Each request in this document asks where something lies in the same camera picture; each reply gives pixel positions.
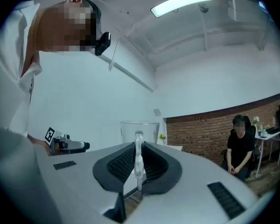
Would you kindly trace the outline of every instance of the black vent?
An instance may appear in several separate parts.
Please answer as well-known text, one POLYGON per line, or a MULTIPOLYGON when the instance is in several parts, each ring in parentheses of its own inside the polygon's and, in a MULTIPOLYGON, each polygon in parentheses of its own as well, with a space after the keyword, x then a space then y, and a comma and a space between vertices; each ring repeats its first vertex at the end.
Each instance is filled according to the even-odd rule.
POLYGON ((230 219, 245 211, 243 206, 220 182, 207 185, 230 219))
POLYGON ((142 149, 142 157, 148 183, 160 178, 168 170, 168 162, 146 146, 142 149))
POLYGON ((68 167, 73 166, 75 164, 76 163, 74 161, 68 161, 68 162, 57 163, 57 164, 54 164, 53 166, 56 170, 59 170, 59 169, 62 169, 62 168, 68 168, 68 167))
POLYGON ((135 147, 130 148, 107 164, 108 171, 123 183, 126 182, 134 168, 134 150, 135 147))

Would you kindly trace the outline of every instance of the black t-shirt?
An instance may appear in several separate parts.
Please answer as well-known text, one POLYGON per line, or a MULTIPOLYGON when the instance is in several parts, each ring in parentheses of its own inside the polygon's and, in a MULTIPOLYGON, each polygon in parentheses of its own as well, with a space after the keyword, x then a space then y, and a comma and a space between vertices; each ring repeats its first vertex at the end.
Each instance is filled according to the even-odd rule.
POLYGON ((239 139, 236 133, 229 136, 227 148, 231 149, 231 164, 236 168, 244 160, 247 152, 254 150, 254 137, 246 132, 239 139))

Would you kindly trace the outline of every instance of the white shirt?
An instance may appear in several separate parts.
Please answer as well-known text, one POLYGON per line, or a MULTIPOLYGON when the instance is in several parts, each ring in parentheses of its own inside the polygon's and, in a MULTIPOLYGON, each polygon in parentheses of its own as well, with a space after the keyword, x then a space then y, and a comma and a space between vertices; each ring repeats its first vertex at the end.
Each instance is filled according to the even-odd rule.
POLYGON ((39 4, 19 3, 0 29, 0 127, 27 137, 34 76, 42 68, 33 62, 21 77, 28 32, 39 4))

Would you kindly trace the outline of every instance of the white ceiling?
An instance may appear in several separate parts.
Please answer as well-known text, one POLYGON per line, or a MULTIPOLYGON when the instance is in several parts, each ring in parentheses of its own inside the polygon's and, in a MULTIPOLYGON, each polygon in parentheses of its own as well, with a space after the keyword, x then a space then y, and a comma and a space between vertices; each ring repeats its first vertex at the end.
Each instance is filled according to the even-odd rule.
MULTIPOLYGON (((36 0, 50 6, 62 0, 36 0)), ((209 11, 202 14, 198 4, 179 8, 156 18, 151 8, 166 0, 92 0, 122 35, 139 50, 154 67, 171 62, 181 56, 206 50, 203 20, 207 33, 207 49, 215 46, 262 42, 267 14, 259 7, 246 9, 246 21, 234 21, 228 8, 234 9, 232 0, 205 2, 209 11)), ((271 29, 269 39, 275 40, 271 29)))

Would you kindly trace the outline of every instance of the wooden floor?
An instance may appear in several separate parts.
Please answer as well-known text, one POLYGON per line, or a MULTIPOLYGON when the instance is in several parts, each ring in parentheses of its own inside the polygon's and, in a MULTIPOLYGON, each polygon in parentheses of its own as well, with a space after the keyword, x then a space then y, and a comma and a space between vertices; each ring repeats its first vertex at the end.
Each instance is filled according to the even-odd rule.
MULTIPOLYGON (((263 160, 260 166, 259 177, 255 178, 256 170, 246 179, 247 186, 261 197, 266 192, 275 189, 280 181, 280 164, 277 166, 278 153, 272 154, 271 161, 263 160)), ((125 199, 126 217, 129 217, 142 200, 141 193, 135 192, 125 199)))

